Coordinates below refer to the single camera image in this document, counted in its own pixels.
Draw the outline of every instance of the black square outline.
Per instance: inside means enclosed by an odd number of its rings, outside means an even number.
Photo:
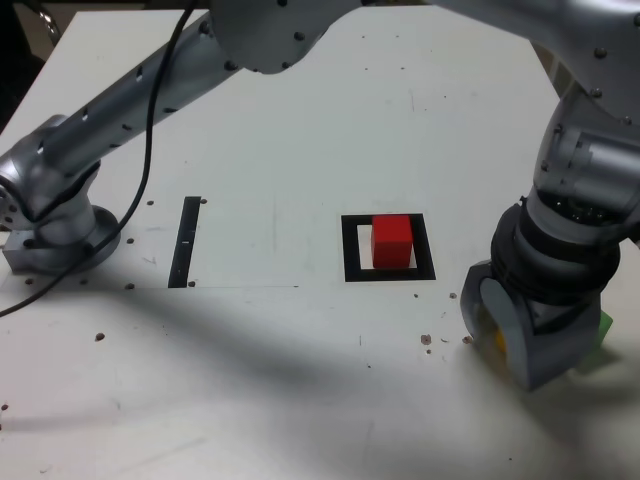
[[[342,256],[344,258],[345,282],[399,282],[410,280],[435,280],[436,272],[429,249],[427,228],[421,213],[408,214],[413,234],[413,252],[416,268],[362,270],[358,226],[372,225],[374,215],[342,215]]]

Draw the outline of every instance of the white table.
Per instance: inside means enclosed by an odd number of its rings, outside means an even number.
[[[178,16],[76,16],[0,150]],[[241,72],[158,125],[135,243],[0,320],[0,478],[638,478],[632,244],[604,295],[614,361],[533,395],[462,343],[449,298],[528,192],[556,102],[525,40],[431,7],[363,9],[295,68]],[[142,157],[137,138],[105,158],[92,200],[121,216]],[[197,286],[168,290],[187,195],[208,200]],[[436,281],[345,284],[340,215],[384,212],[424,214]],[[1,268],[0,307],[45,281]]]

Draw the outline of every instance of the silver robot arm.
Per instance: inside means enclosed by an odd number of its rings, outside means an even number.
[[[369,0],[210,0],[184,30],[158,97],[161,121],[239,68],[281,72],[332,23]],[[573,367],[593,346],[600,292],[618,243],[640,222],[640,2],[437,0],[434,3],[535,40],[576,83],[540,149],[534,185],[498,224],[491,260],[471,267],[463,317],[480,343],[504,336],[514,379],[533,389]],[[56,116],[0,157],[0,220],[13,231],[11,268],[55,274],[116,225],[87,190],[100,158],[145,125],[164,47],[72,116]],[[116,248],[86,262],[90,268]]]

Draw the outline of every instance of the black strip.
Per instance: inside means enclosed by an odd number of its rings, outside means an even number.
[[[372,225],[373,215],[342,216],[342,254],[344,257],[344,279],[346,282],[393,282],[408,280],[435,280],[436,272],[429,249],[427,229],[421,213],[409,214],[413,234],[413,253],[416,268],[362,270],[358,226]]]
[[[191,252],[196,240],[200,197],[185,197],[178,228],[176,248],[173,251],[173,262],[169,273],[169,288],[186,288],[191,265]]]
[[[551,258],[567,262],[590,263],[594,258],[600,258],[604,251],[599,245],[579,245],[547,235],[529,216],[526,206],[520,209],[519,226],[527,242],[537,251]]]

